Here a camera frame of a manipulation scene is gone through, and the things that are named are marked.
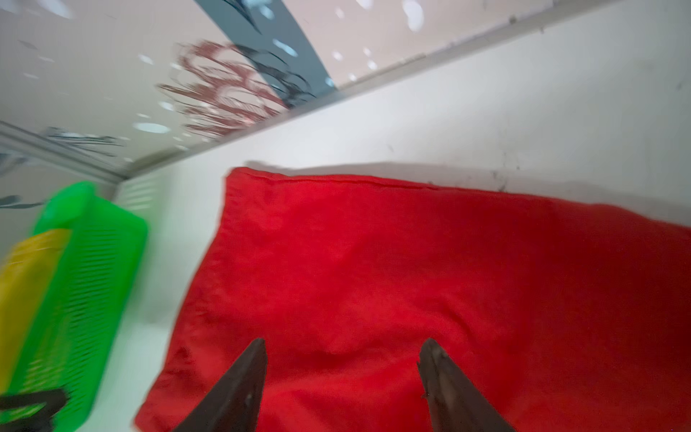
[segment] white shelf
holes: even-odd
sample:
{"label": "white shelf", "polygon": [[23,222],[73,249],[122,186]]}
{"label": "white shelf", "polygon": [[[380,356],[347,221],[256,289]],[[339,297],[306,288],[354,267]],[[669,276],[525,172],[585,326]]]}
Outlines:
{"label": "white shelf", "polygon": [[691,225],[689,41],[691,2],[621,1],[124,183],[118,202],[151,236],[82,430],[131,424],[232,167],[501,189]]}

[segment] white surface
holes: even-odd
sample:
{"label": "white surface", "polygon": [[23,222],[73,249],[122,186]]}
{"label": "white surface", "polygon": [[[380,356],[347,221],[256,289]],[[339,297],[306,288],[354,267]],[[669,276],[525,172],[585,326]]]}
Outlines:
{"label": "white surface", "polygon": [[626,0],[128,183],[120,202],[150,221],[151,238],[83,430],[131,423],[216,231],[232,167],[505,189],[691,225],[689,41],[688,0]]}

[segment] green basket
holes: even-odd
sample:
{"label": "green basket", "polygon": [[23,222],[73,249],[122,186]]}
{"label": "green basket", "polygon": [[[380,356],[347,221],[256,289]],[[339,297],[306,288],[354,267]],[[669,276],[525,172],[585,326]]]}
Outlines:
{"label": "green basket", "polygon": [[[69,186],[46,205],[34,235],[72,230],[46,297],[22,348],[9,394],[63,388],[67,405],[56,432],[73,432],[91,411],[108,352],[146,240],[146,223],[95,195],[89,182]],[[4,422],[40,407],[8,411]]]}

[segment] green plastic basket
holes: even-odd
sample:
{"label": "green plastic basket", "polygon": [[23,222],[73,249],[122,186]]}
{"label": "green plastic basket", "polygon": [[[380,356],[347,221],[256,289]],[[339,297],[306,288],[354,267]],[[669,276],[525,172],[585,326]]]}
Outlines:
{"label": "green plastic basket", "polygon": [[[95,195],[89,182],[69,186],[46,205],[34,234],[72,230],[46,297],[22,348],[9,394],[62,387],[68,403],[56,432],[73,432],[91,411],[108,353],[146,240],[146,223]],[[3,414],[4,422],[40,407]]]}

